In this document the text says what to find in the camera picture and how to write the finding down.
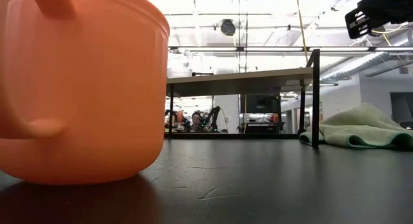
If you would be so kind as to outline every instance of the pitcher handle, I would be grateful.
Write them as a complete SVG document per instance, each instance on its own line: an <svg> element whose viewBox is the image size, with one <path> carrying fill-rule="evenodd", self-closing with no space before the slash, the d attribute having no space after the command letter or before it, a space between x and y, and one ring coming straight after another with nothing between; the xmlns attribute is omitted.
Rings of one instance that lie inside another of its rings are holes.
<svg viewBox="0 0 413 224"><path fill-rule="evenodd" d="M35 0L42 13L52 19L76 16L71 0ZM57 119L26 121L14 108L5 81L5 31L9 0L0 0L0 138L39 139L53 137L65 129L65 122Z"/></svg>

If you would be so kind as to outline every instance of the orange plastic pitcher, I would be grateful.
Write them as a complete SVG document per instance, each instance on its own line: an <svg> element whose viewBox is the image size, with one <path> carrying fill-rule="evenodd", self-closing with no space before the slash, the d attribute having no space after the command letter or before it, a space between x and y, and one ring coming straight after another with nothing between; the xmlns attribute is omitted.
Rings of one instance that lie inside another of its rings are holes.
<svg viewBox="0 0 413 224"><path fill-rule="evenodd" d="M146 0L0 0L0 170L67 185L149 166L168 36Z"/></svg>

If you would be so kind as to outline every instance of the wooden tabletop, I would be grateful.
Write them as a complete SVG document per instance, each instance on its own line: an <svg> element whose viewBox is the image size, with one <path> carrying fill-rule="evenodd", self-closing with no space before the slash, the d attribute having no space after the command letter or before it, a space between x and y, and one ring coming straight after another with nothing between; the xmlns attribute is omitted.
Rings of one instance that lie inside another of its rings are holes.
<svg viewBox="0 0 413 224"><path fill-rule="evenodd" d="M275 94L300 89L299 80L306 85L312 80L312 68L271 70L221 74L213 76L182 77L168 79L166 94L174 85L176 96L208 96L231 94Z"/></svg>

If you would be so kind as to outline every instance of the ceiling pipe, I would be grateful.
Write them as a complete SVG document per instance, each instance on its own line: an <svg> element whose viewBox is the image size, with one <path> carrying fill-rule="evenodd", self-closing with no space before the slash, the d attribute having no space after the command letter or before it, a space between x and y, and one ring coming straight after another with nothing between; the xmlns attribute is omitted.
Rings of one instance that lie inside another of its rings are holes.
<svg viewBox="0 0 413 224"><path fill-rule="evenodd" d="M413 30L408 30L390 40L392 46L413 46ZM338 81L345 77L353 76L372 66L382 64L392 58L389 52L376 52L363 57L352 58L344 63L327 70L321 75L320 81Z"/></svg>

